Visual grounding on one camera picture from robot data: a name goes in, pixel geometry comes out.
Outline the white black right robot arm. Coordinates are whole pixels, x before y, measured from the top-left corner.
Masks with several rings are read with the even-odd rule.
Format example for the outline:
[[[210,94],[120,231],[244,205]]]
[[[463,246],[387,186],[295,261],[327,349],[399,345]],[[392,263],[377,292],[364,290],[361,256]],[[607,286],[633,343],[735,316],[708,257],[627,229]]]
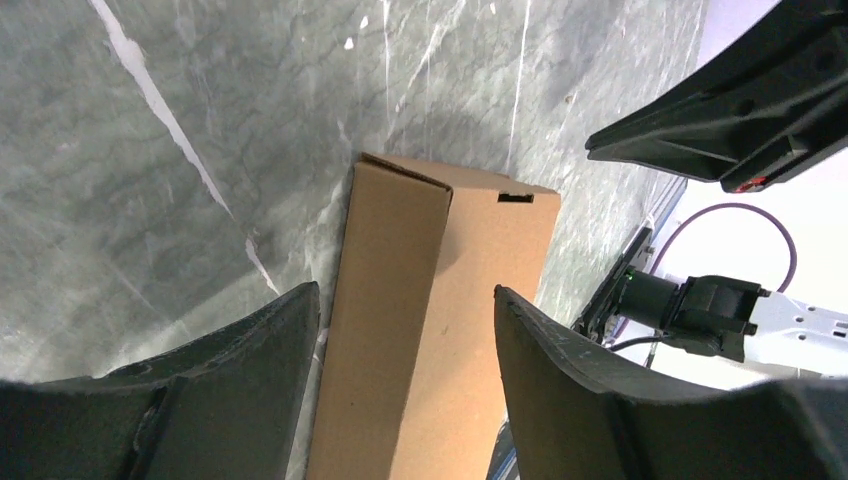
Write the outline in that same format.
[[[594,161],[636,164],[728,193],[787,182],[847,144],[847,5],[781,1],[725,50],[649,105],[592,134]],[[843,376],[847,317],[721,276],[675,283],[619,262],[579,331],[612,316],[656,341],[720,356]]]

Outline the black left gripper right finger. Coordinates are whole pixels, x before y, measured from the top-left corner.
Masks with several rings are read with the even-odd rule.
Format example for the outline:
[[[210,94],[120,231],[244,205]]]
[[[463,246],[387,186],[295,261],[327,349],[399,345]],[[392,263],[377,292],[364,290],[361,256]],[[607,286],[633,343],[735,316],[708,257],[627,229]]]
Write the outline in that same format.
[[[843,479],[847,384],[722,391],[648,370],[494,290],[494,329],[524,479]]]

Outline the brown cardboard paper box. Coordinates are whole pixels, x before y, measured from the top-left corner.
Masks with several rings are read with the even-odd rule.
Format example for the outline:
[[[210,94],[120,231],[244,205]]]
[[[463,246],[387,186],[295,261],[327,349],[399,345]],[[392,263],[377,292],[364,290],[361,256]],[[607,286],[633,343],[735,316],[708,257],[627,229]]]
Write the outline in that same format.
[[[486,476],[506,409],[494,289],[536,295],[560,208],[500,173],[361,156],[308,478]]]

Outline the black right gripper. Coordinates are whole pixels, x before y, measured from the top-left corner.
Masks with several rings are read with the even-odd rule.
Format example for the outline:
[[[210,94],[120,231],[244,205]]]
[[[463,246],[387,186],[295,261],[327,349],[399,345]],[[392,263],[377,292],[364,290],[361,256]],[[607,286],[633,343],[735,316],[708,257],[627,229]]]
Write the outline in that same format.
[[[660,98],[595,132],[594,161],[727,193],[785,183],[847,146],[847,4],[780,1]]]

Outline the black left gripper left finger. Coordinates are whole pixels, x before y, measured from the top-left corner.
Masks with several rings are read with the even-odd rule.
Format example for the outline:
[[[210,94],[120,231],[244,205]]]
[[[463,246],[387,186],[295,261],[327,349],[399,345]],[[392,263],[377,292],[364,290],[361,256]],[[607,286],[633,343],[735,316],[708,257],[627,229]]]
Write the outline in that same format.
[[[1,384],[5,479],[281,479],[319,287],[100,377]]]

